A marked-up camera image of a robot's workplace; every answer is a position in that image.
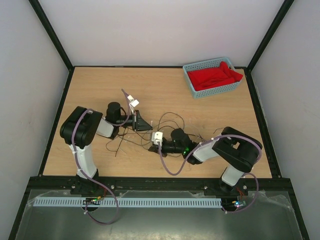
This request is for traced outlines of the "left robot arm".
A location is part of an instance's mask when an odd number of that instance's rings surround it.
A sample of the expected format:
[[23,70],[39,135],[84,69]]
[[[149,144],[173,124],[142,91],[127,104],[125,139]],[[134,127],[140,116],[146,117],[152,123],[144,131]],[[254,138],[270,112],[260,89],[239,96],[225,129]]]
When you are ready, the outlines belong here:
[[98,169],[93,161],[92,142],[96,135],[113,140],[119,133],[119,128],[131,128],[135,132],[152,130],[138,110],[129,106],[129,114],[118,102],[110,102],[106,116],[101,112],[77,106],[60,127],[60,137],[72,150],[77,175],[83,178],[82,188],[89,194],[96,193],[100,181],[94,178]]

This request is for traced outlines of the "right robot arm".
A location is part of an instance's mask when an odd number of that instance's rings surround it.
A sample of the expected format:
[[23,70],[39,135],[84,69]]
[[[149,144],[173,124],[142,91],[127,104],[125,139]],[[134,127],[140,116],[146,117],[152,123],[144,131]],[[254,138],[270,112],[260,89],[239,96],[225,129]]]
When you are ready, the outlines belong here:
[[[152,133],[152,145],[149,152],[156,153],[165,170],[172,176],[177,176],[184,165],[200,165],[207,160],[221,157],[228,166],[222,173],[218,188],[225,194],[231,194],[237,187],[240,178],[253,169],[254,165],[262,157],[263,145],[253,137],[250,137],[230,126],[225,127],[221,134],[205,142],[192,141],[182,128],[174,129],[171,139],[167,140],[160,131]],[[178,172],[170,172],[164,158],[168,154],[178,154],[183,157],[183,163]]]

